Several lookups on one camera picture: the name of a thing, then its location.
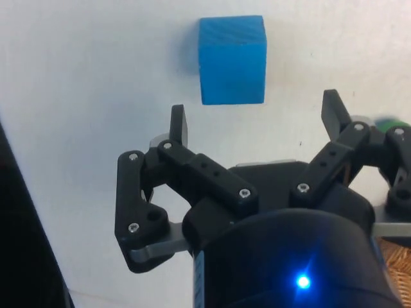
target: screw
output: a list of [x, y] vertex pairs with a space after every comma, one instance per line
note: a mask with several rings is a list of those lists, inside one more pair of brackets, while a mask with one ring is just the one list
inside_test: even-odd
[[355, 124], [355, 125], [354, 125], [354, 128], [355, 128], [356, 130], [363, 130], [363, 129], [364, 129], [364, 125], [358, 123], [358, 124]]
[[297, 189], [300, 193], [305, 194], [309, 191], [310, 187], [308, 186], [308, 184], [300, 183], [298, 184]]
[[133, 153], [133, 154], [130, 154], [128, 157], [130, 160], [136, 160], [137, 158], [139, 158], [139, 155]]
[[139, 229], [140, 229], [140, 226], [139, 226], [138, 223], [131, 223], [131, 224], [128, 226], [128, 231], [129, 231], [130, 233], [136, 233]]
[[238, 194], [242, 198], [248, 198], [251, 195], [251, 192], [247, 188], [243, 188]]
[[403, 135], [404, 134], [404, 130], [402, 128], [396, 128], [396, 130], [394, 130], [394, 133], [396, 135]]

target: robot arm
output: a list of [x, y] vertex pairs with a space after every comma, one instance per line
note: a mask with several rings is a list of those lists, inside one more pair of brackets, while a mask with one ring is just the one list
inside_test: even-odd
[[[373, 237], [411, 238], [411, 128], [353, 121], [335, 90], [322, 120], [331, 140], [310, 163], [226, 169], [187, 149], [174, 106], [169, 133], [118, 159], [115, 234], [130, 270], [189, 251], [196, 308], [402, 307]], [[390, 185], [377, 216], [348, 188], [363, 166]], [[182, 223], [150, 202], [163, 184], [191, 205]]]

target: blue led light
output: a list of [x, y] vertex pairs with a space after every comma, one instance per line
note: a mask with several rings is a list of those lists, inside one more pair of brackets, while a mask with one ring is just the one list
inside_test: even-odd
[[310, 279], [303, 275], [297, 278], [297, 285], [300, 289], [308, 289], [311, 285]]

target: white wall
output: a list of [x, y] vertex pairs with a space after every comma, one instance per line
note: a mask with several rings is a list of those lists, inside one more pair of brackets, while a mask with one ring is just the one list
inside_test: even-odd
[[[196, 21], [255, 14], [266, 103], [203, 107]], [[324, 89], [354, 114], [411, 122], [410, 16], [405, 0], [2, 0], [0, 118], [79, 307], [191, 305], [187, 254], [137, 276], [114, 238], [116, 159], [165, 132], [172, 104], [186, 105], [191, 149], [224, 166], [310, 160], [327, 141]], [[373, 180], [356, 187], [379, 202]], [[175, 221], [188, 209], [168, 190], [156, 200]]]

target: metal bracket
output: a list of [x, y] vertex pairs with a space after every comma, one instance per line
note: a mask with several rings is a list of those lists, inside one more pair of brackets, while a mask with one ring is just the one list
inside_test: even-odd
[[156, 243], [141, 249], [130, 250], [130, 258], [136, 263], [145, 263], [151, 259], [172, 255], [189, 250], [190, 246], [182, 233], [182, 223], [170, 223], [170, 232]]
[[372, 235], [375, 237], [411, 237], [411, 223], [392, 217], [384, 206], [374, 208], [375, 223]]

